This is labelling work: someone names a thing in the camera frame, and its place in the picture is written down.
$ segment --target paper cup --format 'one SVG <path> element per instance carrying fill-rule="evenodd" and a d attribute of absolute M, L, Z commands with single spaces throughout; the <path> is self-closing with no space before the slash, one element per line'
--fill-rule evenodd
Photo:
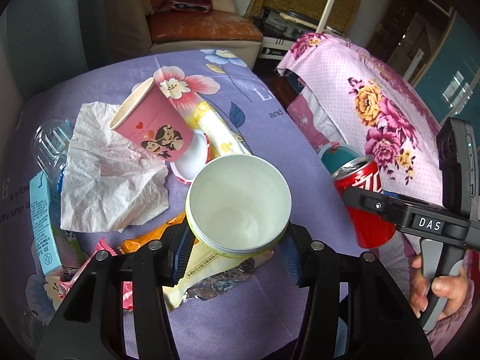
<path fill-rule="evenodd" d="M 196 175 L 185 210 L 200 242 L 227 257 L 250 257 L 282 238 L 291 208 L 289 186 L 272 164 L 231 154 L 210 161 Z"/>
<path fill-rule="evenodd" d="M 110 130 L 153 152 L 176 161 L 188 149 L 194 131 L 149 78 L 140 84 L 114 115 Z"/>

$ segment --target screw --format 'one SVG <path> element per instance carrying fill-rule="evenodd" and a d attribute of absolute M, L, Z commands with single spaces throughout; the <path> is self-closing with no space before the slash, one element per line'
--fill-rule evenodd
<path fill-rule="evenodd" d="M 375 255 L 373 253 L 367 252 L 363 255 L 363 258 L 365 261 L 368 261 L 369 263 L 375 261 Z"/>
<path fill-rule="evenodd" d="M 103 260 L 106 259 L 108 256 L 109 256 L 109 253 L 108 253 L 106 250 L 101 250 L 101 251 L 99 251 L 99 252 L 95 255 L 95 258 L 96 258 L 98 261 L 103 261 Z"/>
<path fill-rule="evenodd" d="M 323 248 L 325 247 L 325 245 L 323 245 L 323 243 L 320 242 L 320 241 L 313 241 L 313 242 L 310 244 L 310 247 L 311 247 L 314 251 L 322 251 Z"/>
<path fill-rule="evenodd" d="M 150 249 L 151 251 L 157 251 L 161 247 L 162 243 L 157 239 L 150 241 L 150 243 L 148 244 L 148 249 Z"/>

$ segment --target soda can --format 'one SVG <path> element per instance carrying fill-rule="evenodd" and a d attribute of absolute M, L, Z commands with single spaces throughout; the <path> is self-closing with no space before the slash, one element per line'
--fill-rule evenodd
<path fill-rule="evenodd" d="M 335 188 L 340 195 L 348 187 L 383 192 L 380 170 L 372 155 L 355 158 L 332 174 Z M 347 207 L 355 227 L 357 243 L 361 248 L 372 249 L 385 244 L 395 233 L 395 225 L 369 212 Z"/>

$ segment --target purple tablecloth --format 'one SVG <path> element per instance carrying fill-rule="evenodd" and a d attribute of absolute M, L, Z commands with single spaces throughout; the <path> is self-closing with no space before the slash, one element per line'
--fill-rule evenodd
<path fill-rule="evenodd" d="M 39 171 L 30 154 L 32 135 L 51 117 L 74 123 L 83 103 L 120 104 L 133 85 L 151 77 L 160 67 L 176 66 L 186 76 L 214 79 L 220 85 L 216 94 L 198 92 L 244 137 L 253 154 L 271 162 L 285 176 L 292 193 L 292 221 L 305 226 L 314 239 L 323 240 L 337 251 L 353 255 L 361 252 L 330 175 L 267 87 L 248 68 L 226 58 L 215 61 L 224 73 L 212 71 L 206 65 L 210 63 L 207 56 L 201 51 L 176 52 L 114 64 L 56 85 L 25 105 L 11 138 L 9 161 L 2 178 L 0 311 L 27 347 L 34 349 L 38 345 L 44 323 L 50 321 L 54 312 L 48 298 L 50 284 L 35 265 L 38 257 L 32 247 L 30 211 L 26 207 L 29 195 L 23 189 Z M 177 215 L 183 210 L 188 187 L 170 173 L 166 188 L 168 210 L 143 226 L 128 227 L 122 234 L 80 234 L 83 250 L 92 252 L 103 236 L 115 248 L 124 239 L 138 237 Z M 189 301 L 170 313 L 180 357 L 261 359 L 297 337 L 306 296 L 306 289 L 296 288 L 287 277 L 277 250 L 254 277 L 229 293 L 208 301 Z M 128 352 L 135 355 L 131 314 L 125 318 L 125 330 Z"/>

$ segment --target yellow flower print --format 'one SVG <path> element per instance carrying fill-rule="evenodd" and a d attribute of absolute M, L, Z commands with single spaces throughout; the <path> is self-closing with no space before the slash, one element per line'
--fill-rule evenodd
<path fill-rule="evenodd" d="M 225 143 L 223 142 L 221 145 L 220 145 L 220 148 L 225 152 L 225 153 L 229 153 L 231 152 L 231 146 L 232 146 L 232 143 L 229 142 L 229 143 Z"/>
<path fill-rule="evenodd" d="M 43 288 L 46 292 L 46 295 L 52 299 L 53 309 L 57 311 L 62 300 L 59 295 L 59 278 L 56 276 L 45 276 L 46 283 L 44 283 Z"/>
<path fill-rule="evenodd" d="M 208 105 L 208 103 L 207 103 L 206 101 L 202 101 L 201 103 L 199 103 L 199 104 L 196 106 L 196 108 L 195 108 L 195 110 L 194 110 L 194 112 L 193 112 L 193 114 L 192 114 L 192 117 L 193 117 L 193 118 L 195 119 L 195 121 L 198 123 L 198 122 L 200 122 L 200 119 L 205 116 L 205 113 L 206 113 L 207 111 L 210 111 L 210 109 L 211 109 L 211 108 L 210 108 L 210 106 Z"/>
<path fill-rule="evenodd" d="M 375 126 L 378 113 L 380 112 L 379 103 L 382 101 L 382 93 L 378 85 L 371 82 L 358 89 L 355 98 L 355 109 L 362 123 L 366 126 Z"/>
<path fill-rule="evenodd" d="M 309 46 L 318 46 L 320 44 L 319 38 L 313 38 L 308 41 Z"/>
<path fill-rule="evenodd" d="M 403 153 L 397 154 L 397 163 L 404 168 L 408 168 L 411 164 L 412 152 L 410 150 L 403 150 Z"/>

